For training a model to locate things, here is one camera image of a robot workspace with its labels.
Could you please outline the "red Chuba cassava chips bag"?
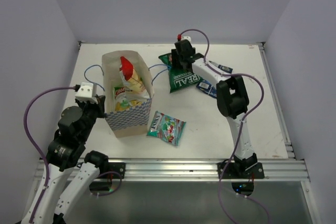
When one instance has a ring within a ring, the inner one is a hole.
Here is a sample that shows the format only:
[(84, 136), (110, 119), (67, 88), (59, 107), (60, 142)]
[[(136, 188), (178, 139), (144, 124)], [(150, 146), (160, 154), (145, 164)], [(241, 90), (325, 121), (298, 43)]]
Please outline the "red Chuba cassava chips bag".
[(121, 56), (120, 60), (120, 76), (125, 89), (130, 93), (144, 96), (146, 93), (145, 85), (136, 72), (133, 64), (124, 56)]

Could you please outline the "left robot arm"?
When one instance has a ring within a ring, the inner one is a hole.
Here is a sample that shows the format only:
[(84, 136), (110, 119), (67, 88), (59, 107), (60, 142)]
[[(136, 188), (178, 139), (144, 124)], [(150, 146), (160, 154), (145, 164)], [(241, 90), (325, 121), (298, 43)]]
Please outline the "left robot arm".
[(70, 211), (95, 178), (104, 178), (109, 172), (108, 156), (91, 151), (76, 177), (68, 184), (85, 143), (98, 118), (104, 118), (105, 96), (97, 95), (63, 110), (49, 144), (42, 179), (22, 223), (65, 223)]

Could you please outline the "dark green REAL chips bag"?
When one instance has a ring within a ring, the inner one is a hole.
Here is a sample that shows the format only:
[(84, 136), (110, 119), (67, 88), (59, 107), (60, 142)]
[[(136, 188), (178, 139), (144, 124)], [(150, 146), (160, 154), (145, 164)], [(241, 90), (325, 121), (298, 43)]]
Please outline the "dark green REAL chips bag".
[(171, 53), (160, 55), (158, 58), (162, 61), (163, 64), (170, 67), (168, 70), (170, 93), (196, 85), (203, 80), (203, 78), (190, 71), (173, 68)]

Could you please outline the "green Chuba cassava chips bag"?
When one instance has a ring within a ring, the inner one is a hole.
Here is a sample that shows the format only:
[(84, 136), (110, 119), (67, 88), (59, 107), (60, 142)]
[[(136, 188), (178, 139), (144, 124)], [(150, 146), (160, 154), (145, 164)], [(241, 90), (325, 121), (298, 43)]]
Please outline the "green Chuba cassava chips bag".
[(150, 98), (146, 88), (115, 87), (113, 94), (115, 111), (124, 111), (141, 105)]

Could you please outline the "blue Kettle snack bag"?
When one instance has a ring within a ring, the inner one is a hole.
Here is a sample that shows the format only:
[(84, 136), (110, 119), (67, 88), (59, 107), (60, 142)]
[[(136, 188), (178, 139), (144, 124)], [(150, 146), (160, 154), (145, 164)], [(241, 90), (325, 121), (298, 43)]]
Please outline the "blue Kettle snack bag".
[[(215, 66), (216, 68), (220, 69), (222, 72), (225, 72), (227, 74), (232, 74), (233, 73), (233, 68), (231, 67), (227, 67), (221, 64), (218, 64), (214, 61), (210, 61), (210, 64), (212, 64), (213, 66)], [(212, 86), (208, 81), (206, 81), (205, 79), (202, 79), (197, 85), (196, 87), (201, 90), (203, 93), (205, 93), (206, 95), (212, 97), (212, 98), (216, 98), (217, 97), (217, 92), (216, 92), (216, 88), (214, 86)]]

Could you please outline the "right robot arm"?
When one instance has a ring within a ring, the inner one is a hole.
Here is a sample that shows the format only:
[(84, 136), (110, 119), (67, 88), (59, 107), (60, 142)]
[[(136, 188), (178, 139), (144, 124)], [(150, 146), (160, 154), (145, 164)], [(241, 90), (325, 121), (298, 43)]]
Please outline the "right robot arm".
[(175, 48), (171, 50), (173, 68), (192, 72), (215, 87), (218, 110), (227, 119), (234, 140), (231, 170), (236, 176), (246, 178), (252, 173), (258, 159), (246, 125), (249, 97), (243, 77), (222, 71), (196, 52), (187, 39), (179, 38), (174, 45)]

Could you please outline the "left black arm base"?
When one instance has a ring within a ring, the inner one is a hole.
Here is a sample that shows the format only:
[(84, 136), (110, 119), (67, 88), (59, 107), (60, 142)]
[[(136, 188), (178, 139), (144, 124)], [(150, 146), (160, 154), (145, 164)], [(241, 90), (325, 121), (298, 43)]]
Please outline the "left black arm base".
[(125, 171), (126, 171), (126, 163), (124, 162), (112, 162), (109, 163), (108, 172), (114, 172), (113, 174), (107, 174), (104, 177), (109, 181), (112, 182), (113, 180), (119, 180), (120, 176), (124, 179)]

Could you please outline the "teal Fox's candy bag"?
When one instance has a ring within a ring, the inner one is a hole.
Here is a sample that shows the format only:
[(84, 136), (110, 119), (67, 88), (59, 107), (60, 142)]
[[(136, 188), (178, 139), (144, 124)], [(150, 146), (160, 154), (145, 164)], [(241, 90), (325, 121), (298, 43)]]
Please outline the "teal Fox's candy bag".
[(155, 137), (173, 146), (179, 146), (186, 122), (156, 111), (147, 136)]

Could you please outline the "blue checkered paper bag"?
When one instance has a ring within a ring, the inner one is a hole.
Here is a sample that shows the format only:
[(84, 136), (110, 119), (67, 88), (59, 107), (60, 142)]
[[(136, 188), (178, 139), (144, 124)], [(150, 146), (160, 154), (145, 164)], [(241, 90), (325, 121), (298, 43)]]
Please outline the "blue checkered paper bag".
[[(120, 76), (120, 57), (126, 57), (141, 77), (150, 98), (141, 105), (124, 111), (114, 110), (114, 88), (124, 87)], [(119, 50), (104, 54), (99, 65), (102, 71), (102, 84), (98, 86), (104, 91), (105, 120), (117, 138), (144, 134), (148, 129), (148, 122), (154, 97), (153, 77), (150, 67), (147, 66), (141, 55), (132, 50)]]

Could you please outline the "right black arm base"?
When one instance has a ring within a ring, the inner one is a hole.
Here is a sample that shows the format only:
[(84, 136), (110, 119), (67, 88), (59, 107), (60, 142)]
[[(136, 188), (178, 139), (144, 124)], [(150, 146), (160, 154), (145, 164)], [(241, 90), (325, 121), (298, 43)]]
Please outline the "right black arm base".
[(217, 163), (218, 177), (223, 173), (222, 179), (264, 179), (264, 169), (262, 163), (258, 162), (256, 165), (244, 170), (240, 168), (238, 164), (230, 162), (224, 171), (225, 165), (228, 160), (225, 159), (222, 162)]

